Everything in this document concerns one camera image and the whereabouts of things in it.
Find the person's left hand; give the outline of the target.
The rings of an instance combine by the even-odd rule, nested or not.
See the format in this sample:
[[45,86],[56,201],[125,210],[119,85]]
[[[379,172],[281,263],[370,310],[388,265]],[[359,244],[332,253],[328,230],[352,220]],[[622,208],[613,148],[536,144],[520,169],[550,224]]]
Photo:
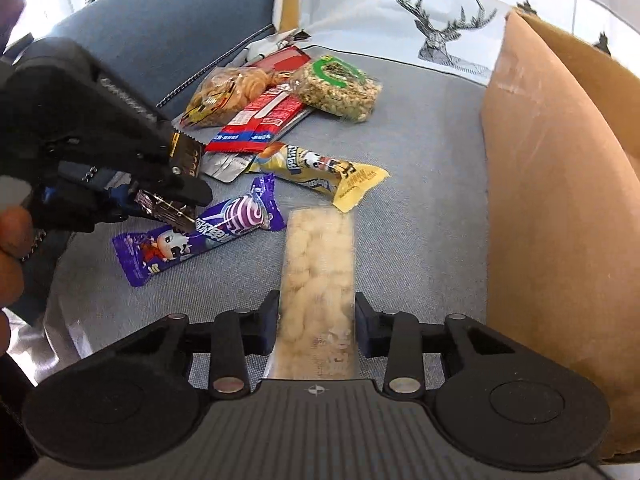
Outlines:
[[29,253],[34,240],[28,211],[22,206],[11,206],[2,211],[0,235],[0,304],[4,309],[14,304],[24,290],[20,260]]

